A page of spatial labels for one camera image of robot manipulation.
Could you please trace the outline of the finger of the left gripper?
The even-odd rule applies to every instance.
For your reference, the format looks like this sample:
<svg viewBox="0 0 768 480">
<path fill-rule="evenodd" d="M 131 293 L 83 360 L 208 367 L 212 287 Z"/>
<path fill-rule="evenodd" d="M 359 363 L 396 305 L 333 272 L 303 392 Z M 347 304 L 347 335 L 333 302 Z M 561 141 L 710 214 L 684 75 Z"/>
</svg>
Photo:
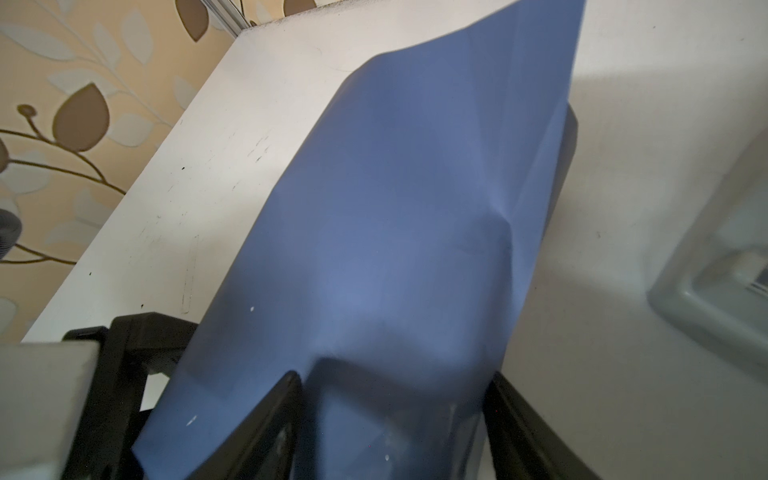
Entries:
<svg viewBox="0 0 768 480">
<path fill-rule="evenodd" d="M 142 479 L 132 446 L 150 412 L 142 410 L 147 378 L 171 376 L 197 325 L 157 312 L 115 318 L 111 325 L 68 331 L 65 341 L 98 344 L 97 363 L 62 477 Z"/>
</svg>

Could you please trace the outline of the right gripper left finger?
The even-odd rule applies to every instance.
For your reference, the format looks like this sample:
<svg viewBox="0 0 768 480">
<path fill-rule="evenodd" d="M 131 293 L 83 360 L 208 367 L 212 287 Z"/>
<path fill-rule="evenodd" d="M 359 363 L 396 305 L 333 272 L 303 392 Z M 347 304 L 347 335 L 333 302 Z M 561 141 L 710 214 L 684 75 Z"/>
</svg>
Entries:
<svg viewBox="0 0 768 480">
<path fill-rule="evenodd" d="M 302 416 L 302 381 L 289 371 L 189 477 L 288 479 Z"/>
</svg>

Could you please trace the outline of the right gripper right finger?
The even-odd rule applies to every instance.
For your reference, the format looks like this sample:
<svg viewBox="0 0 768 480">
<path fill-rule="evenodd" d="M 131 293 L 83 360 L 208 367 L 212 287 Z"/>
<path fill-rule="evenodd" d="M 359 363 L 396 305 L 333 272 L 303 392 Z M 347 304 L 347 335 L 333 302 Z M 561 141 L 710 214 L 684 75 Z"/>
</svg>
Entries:
<svg viewBox="0 0 768 480">
<path fill-rule="evenodd" d="M 599 479 L 499 372 L 483 415 L 496 479 Z"/>
</svg>

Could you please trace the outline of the black gift box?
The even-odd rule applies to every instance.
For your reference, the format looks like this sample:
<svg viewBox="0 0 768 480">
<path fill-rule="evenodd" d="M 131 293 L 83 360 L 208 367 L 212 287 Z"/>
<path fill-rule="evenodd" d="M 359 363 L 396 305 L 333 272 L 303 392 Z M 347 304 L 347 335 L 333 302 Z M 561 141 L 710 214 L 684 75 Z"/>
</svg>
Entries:
<svg viewBox="0 0 768 480">
<path fill-rule="evenodd" d="M 575 151 L 577 148 L 579 123 L 576 114 L 568 104 L 567 115 L 565 118 L 562 141 L 557 159 L 556 169 L 553 178 L 550 201 L 548 205 L 547 218 L 544 230 L 547 230 L 554 213 L 556 204 L 560 197 L 564 182 L 568 175 Z"/>
</svg>

